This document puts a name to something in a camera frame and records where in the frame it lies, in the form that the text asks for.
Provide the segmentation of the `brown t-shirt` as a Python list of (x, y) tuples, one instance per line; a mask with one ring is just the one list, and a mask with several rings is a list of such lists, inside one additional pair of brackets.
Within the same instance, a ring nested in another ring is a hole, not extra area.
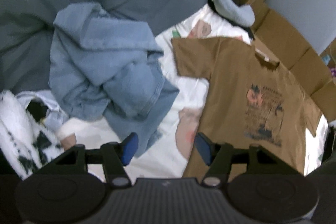
[(304, 173), (306, 134), (316, 134), (322, 113), (284, 65), (234, 38), (172, 45), (178, 74), (209, 82), (199, 132), (235, 148), (259, 144)]

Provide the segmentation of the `cream bear print blanket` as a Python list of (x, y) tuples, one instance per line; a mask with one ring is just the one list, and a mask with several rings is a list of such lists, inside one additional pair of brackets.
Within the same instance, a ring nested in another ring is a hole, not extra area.
[[(191, 152), (192, 138), (204, 108), (209, 83), (206, 80), (191, 79), (177, 75), (173, 58), (171, 39), (179, 33), (186, 37), (198, 23), (210, 25), (209, 37), (237, 36), (250, 44), (247, 32), (234, 27), (227, 20), (215, 14), (209, 5), (203, 6), (195, 14), (181, 23), (167, 29), (155, 39), (163, 48), (165, 55), (159, 59), (166, 78), (179, 89), (172, 108), (159, 125), (162, 134), (144, 154), (134, 157), (126, 167), (132, 182), (138, 177), (177, 178), (181, 177)], [(327, 120), (322, 115), (315, 131), (315, 136), (306, 129), (303, 148), (305, 152), (304, 175), (317, 169), (322, 163), (323, 150), (327, 132)], [(86, 122), (70, 118), (56, 133), (65, 149), (75, 144), (84, 144), (88, 149), (100, 148), (104, 143), (119, 141), (115, 132), (109, 127), (105, 118)]]

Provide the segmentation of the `light blue garment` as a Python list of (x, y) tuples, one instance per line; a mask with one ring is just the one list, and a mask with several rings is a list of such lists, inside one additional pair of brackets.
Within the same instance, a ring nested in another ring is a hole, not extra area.
[(49, 86), (59, 106), (84, 121), (104, 117), (120, 139), (136, 133), (136, 156), (144, 154), (179, 93), (149, 25), (84, 2), (60, 10), (53, 26)]

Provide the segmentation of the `black white fuzzy blanket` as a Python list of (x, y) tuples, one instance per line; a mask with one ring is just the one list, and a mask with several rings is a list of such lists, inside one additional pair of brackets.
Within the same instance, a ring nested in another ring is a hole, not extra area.
[(59, 139), (21, 105), (16, 96), (1, 92), (1, 152), (24, 180), (64, 152)]

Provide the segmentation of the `large cardboard box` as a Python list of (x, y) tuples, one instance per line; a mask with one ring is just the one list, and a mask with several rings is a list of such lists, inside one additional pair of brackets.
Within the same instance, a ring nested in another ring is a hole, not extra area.
[(266, 0), (239, 1), (251, 5), (255, 13), (251, 27), (255, 37), (291, 71), (327, 121), (335, 121), (335, 81), (317, 52)]

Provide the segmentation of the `blue-grey neck pillow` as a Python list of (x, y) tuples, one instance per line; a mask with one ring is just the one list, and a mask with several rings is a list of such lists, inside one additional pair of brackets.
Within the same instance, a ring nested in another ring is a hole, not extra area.
[(255, 13), (250, 5), (238, 6), (233, 0), (211, 0), (216, 12), (242, 27), (251, 27)]

